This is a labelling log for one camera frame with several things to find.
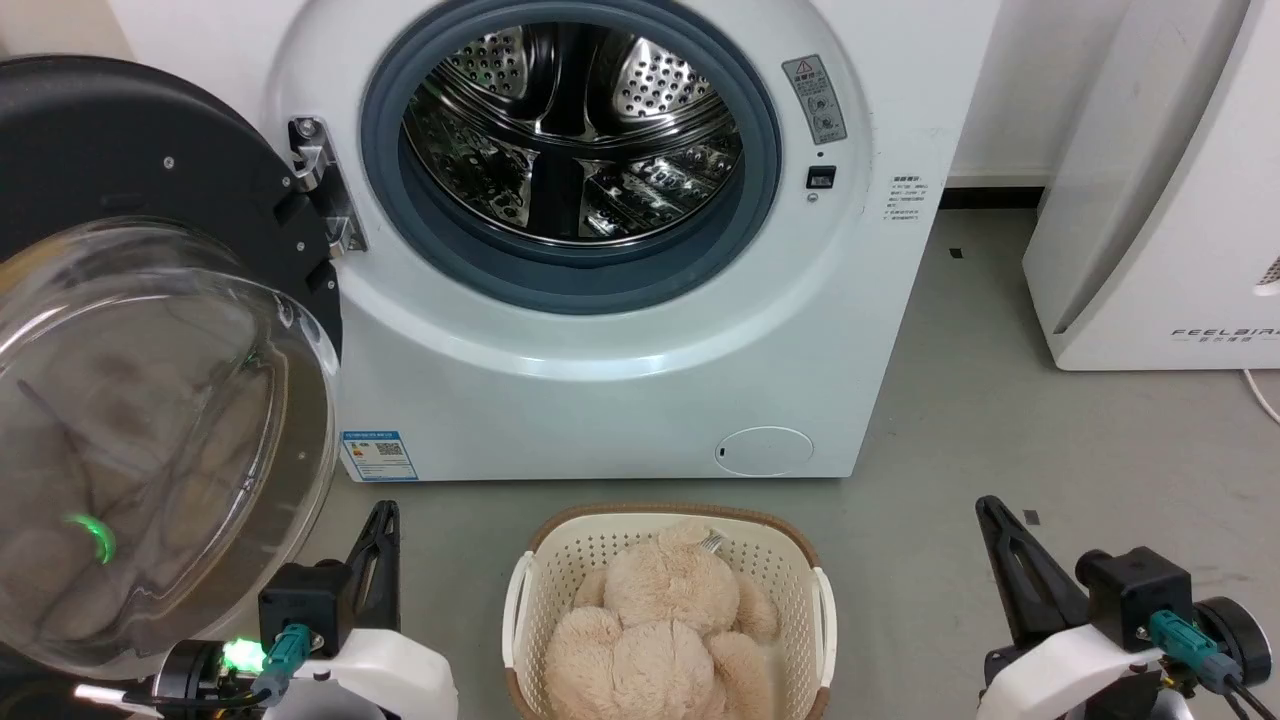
blue and white sticker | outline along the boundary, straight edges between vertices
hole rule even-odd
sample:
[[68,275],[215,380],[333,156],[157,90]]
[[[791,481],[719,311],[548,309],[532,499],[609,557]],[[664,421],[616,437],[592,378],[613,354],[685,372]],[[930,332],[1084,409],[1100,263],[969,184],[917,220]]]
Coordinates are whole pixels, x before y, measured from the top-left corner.
[[404,483],[419,479],[404,441],[396,430],[342,433],[342,446],[361,480]]

beige plush toy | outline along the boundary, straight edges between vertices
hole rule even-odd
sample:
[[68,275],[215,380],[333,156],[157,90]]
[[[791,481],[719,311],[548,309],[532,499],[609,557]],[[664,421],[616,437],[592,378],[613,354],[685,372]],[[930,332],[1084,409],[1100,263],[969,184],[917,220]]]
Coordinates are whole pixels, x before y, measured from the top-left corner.
[[758,643],[776,638],[777,610],[699,544],[709,536],[685,521],[586,577],[547,648],[556,720],[773,717]]

black baseboard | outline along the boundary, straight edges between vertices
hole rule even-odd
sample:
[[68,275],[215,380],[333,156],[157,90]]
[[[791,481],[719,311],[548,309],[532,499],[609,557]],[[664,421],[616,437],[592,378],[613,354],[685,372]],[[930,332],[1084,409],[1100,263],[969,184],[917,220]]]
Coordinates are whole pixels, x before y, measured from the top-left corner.
[[938,210],[1034,210],[1043,187],[948,187]]

brand logo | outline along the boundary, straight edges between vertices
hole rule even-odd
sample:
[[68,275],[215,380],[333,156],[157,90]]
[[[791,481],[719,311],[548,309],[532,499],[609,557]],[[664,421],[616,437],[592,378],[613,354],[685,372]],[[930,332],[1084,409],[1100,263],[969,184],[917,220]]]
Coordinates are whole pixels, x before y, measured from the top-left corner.
[[1169,336],[1175,342],[1253,342],[1280,340],[1280,328],[1180,328]]

basket rim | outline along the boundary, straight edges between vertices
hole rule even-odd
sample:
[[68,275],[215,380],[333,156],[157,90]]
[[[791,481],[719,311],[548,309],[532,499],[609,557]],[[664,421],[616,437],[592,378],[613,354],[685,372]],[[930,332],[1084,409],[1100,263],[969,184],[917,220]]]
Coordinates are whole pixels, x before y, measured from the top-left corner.
[[529,550],[538,552],[541,547],[543,541],[547,539],[552,530],[586,515],[628,515],[628,514],[650,514],[650,515],[700,515],[707,518],[724,518],[727,520],[744,520],[748,523],[756,523],[760,525],[767,525],[778,530],[786,536],[791,542],[796,543],[800,552],[804,555],[809,568],[820,568],[818,562],[818,551],[814,550],[809,538],[804,537],[799,529],[791,523],[769,515],[768,512],[758,512],[755,510],[741,510],[737,507],[724,507],[723,505],[696,505],[696,503],[681,503],[681,502],[605,502],[599,505],[579,505],[576,507],[568,507],[553,515],[549,520],[543,523],[543,527],[538,528],[534,533],[534,539],[529,544]]
[[[650,514],[650,515],[700,515],[707,518],[724,518],[728,520],[744,520],[748,523],[756,523],[760,525],[767,525],[778,530],[786,536],[791,542],[796,543],[800,552],[804,555],[805,561],[809,562],[809,568],[820,568],[818,562],[818,551],[814,550],[809,538],[804,537],[799,529],[791,523],[769,515],[768,512],[758,512],[755,510],[741,510],[736,507],[724,507],[723,505],[699,505],[699,503],[681,503],[681,502],[605,502],[598,505],[579,505],[575,507],[564,509],[549,520],[543,523],[538,532],[534,533],[534,539],[529,544],[529,551],[536,553],[538,548],[541,547],[543,541],[550,536],[552,530],[575,520],[577,518],[584,518],[588,515],[623,515],[623,514]],[[516,711],[525,720],[545,720],[539,715],[525,700],[524,691],[520,689],[520,675],[516,673],[515,667],[506,669],[507,675],[507,692],[511,694],[511,702],[516,706]],[[820,687],[818,688],[818,694],[813,698],[813,707],[806,715],[806,720],[819,720],[827,711],[827,705],[831,702],[831,688]]]

